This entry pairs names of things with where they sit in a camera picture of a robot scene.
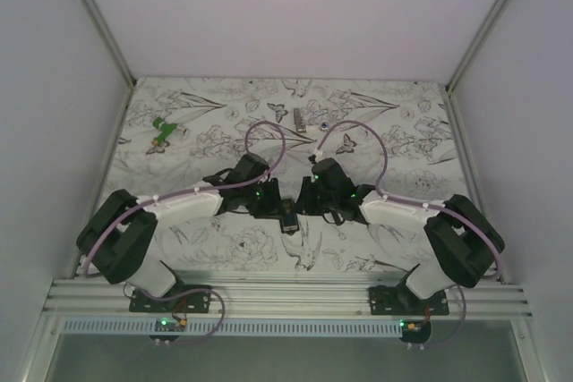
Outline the black fuse box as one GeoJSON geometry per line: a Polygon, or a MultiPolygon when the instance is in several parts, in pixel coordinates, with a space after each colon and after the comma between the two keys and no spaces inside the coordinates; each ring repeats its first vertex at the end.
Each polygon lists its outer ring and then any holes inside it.
{"type": "Polygon", "coordinates": [[[299,222],[295,212],[295,203],[292,199],[281,200],[279,219],[281,233],[292,235],[299,231],[299,222]]]}

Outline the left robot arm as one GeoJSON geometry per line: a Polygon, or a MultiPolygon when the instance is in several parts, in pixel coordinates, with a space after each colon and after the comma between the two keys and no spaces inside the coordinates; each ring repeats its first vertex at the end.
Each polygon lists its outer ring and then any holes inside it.
{"type": "Polygon", "coordinates": [[[141,290],[160,310],[176,310],[183,300],[180,279],[164,262],[149,255],[156,233],[195,219],[211,218],[262,203],[262,185],[269,185],[272,166],[247,153],[237,165],[203,178],[187,190],[135,196],[112,192],[80,232],[76,245],[110,283],[128,283],[141,290]]]}

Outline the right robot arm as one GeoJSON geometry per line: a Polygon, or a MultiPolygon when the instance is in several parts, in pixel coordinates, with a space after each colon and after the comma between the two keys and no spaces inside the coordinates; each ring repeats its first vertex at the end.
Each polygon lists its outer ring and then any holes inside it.
{"type": "Polygon", "coordinates": [[[398,285],[398,306],[410,315],[451,286],[475,287],[491,266],[500,266],[505,250],[500,234],[467,197],[423,201],[389,194],[377,183],[356,185],[330,157],[303,178],[295,210],[330,215],[338,225],[390,226],[425,238],[433,257],[409,269],[398,285]]]}

